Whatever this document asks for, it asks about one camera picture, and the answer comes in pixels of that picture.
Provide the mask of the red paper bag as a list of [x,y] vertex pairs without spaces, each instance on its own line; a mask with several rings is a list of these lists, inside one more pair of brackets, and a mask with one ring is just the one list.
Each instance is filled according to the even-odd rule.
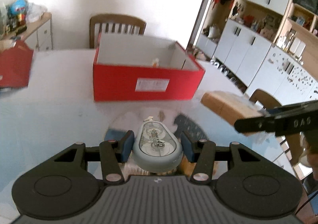
[[33,49],[21,40],[1,53],[1,88],[24,88],[29,84]]

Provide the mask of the wooden chair behind table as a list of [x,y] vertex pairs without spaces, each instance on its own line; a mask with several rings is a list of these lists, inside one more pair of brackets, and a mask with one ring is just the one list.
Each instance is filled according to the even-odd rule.
[[98,47],[102,34],[143,35],[146,26],[144,20],[126,14],[96,14],[89,20],[89,47]]

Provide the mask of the red cardboard box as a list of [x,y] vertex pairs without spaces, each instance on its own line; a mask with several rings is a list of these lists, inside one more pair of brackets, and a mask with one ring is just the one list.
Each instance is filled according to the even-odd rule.
[[96,102],[192,99],[204,68],[174,40],[100,34],[93,61]]

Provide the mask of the wooden chair at right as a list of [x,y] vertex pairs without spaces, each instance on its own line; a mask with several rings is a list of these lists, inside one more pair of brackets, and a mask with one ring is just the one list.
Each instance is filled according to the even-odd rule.
[[[281,107],[279,101],[277,101],[269,93],[257,89],[249,98],[249,101],[252,103],[259,102],[266,111],[273,109],[275,107]],[[301,135],[291,134],[288,136],[281,136],[277,138],[280,141],[280,146],[283,149],[287,159],[289,160],[292,167],[296,166],[299,163],[299,158],[303,153],[303,148],[300,145]]]

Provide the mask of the grey correction tape dispenser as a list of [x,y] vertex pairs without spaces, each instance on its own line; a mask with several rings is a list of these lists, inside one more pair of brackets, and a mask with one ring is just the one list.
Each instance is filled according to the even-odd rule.
[[135,136],[133,158],[145,171],[165,173],[181,163],[183,149],[180,141],[162,122],[149,116]]

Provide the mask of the white sideboard cabinet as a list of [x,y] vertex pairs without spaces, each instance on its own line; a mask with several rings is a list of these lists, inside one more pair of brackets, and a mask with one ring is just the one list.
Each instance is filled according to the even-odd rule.
[[52,14],[45,12],[38,21],[27,23],[26,30],[17,36],[35,52],[52,50]]

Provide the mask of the tan wooden block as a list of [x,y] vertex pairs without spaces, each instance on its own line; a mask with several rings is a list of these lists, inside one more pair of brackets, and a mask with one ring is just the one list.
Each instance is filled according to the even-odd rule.
[[263,116],[253,102],[229,92],[206,92],[201,103],[232,126],[239,119]]

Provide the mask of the blue globe toy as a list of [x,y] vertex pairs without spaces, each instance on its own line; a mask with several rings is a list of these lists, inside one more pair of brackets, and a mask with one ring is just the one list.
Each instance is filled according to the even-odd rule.
[[14,16],[17,16],[18,14],[25,15],[26,7],[27,7],[26,0],[16,0],[9,6],[9,12]]

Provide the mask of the white wall cabinet unit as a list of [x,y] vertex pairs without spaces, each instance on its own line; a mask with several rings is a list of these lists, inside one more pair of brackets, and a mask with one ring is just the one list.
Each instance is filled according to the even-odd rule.
[[317,0],[204,0],[195,53],[247,96],[317,99]]

